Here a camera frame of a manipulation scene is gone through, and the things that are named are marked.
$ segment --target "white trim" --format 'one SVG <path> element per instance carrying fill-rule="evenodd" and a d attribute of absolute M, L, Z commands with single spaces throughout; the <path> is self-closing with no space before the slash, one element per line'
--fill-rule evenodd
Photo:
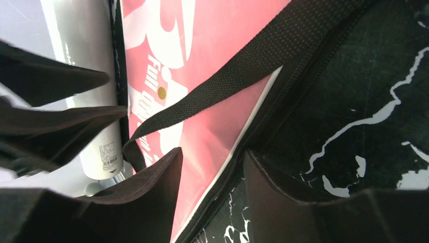
<path fill-rule="evenodd" d="M 270 79 L 267 82 L 267 85 L 265 86 L 264 90 L 261 93 L 261 96 L 259 97 L 255 107 L 252 110 L 252 113 L 249 116 L 249 119 L 247 119 L 246 124 L 243 127 L 243 130 L 241 130 L 240 135 L 238 135 L 237 140 L 234 143 L 234 146 L 232 146 L 231 148 L 231 152 L 229 153 L 227 159 L 225 160 L 224 164 L 222 165 L 221 169 L 218 171 L 218 174 L 215 176 L 215 178 L 212 180 L 212 182 L 210 183 L 210 185 L 207 187 L 207 189 L 205 190 L 205 192 L 203 193 L 202 197 L 199 199 L 199 201 L 197 202 L 197 205 L 194 207 L 194 209 L 191 212 L 191 215 L 189 215 L 188 219 L 186 220 L 185 224 L 182 226 L 182 228 L 180 229 L 180 231 L 178 232 L 178 234 L 176 235 L 176 237 L 174 238 L 174 240 L 172 241 L 173 243 L 175 243 L 178 239 L 178 237 L 182 234 L 182 232 L 185 230 L 186 226 L 188 226 L 189 222 L 191 221 L 191 219 L 194 217 L 195 212 L 197 211 L 197 209 L 200 207 L 203 199 L 207 196 L 208 192 L 213 188 L 213 186 L 215 185 L 215 183 L 217 182 L 217 180 L 219 179 L 219 177 L 221 176 L 221 174 L 224 172 L 226 166 L 229 164 L 232 155 L 235 152 L 235 149 L 237 148 L 238 144 L 240 143 L 241 139 L 243 138 L 244 134 L 246 133 L 247 129 L 249 128 L 250 124 L 252 123 L 254 117 L 256 116 L 259 108 L 261 107 L 263 101 L 265 100 L 266 96 L 268 95 L 268 92 L 270 91 L 271 87 L 273 86 L 274 81 L 276 80 L 277 76 L 280 73 L 280 70 L 282 69 L 283 66 L 279 67 L 278 69 L 276 69 L 272 74 Z"/>

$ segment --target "black and white marbled surface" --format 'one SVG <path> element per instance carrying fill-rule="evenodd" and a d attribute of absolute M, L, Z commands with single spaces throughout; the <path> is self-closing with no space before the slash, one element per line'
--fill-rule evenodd
<path fill-rule="evenodd" d="M 250 209 L 242 178 L 194 243 L 250 243 L 252 239 Z"/>

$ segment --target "yellow circle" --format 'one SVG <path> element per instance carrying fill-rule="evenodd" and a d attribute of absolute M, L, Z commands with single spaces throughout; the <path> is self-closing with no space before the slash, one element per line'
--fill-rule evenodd
<path fill-rule="evenodd" d="M 167 97 L 167 90 L 165 90 L 165 88 L 163 87 L 159 87 L 158 88 L 158 97 L 163 100 Z"/>

